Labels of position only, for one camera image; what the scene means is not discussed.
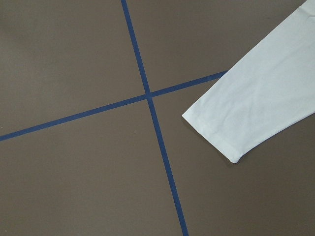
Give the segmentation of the white long-sleeve printed shirt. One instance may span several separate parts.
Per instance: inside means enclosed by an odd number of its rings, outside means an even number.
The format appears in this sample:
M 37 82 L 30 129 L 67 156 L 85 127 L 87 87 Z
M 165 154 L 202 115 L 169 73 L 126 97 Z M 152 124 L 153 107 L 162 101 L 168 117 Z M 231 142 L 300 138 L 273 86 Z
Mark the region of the white long-sleeve printed shirt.
M 315 112 L 315 3 L 304 2 L 183 118 L 230 162 Z

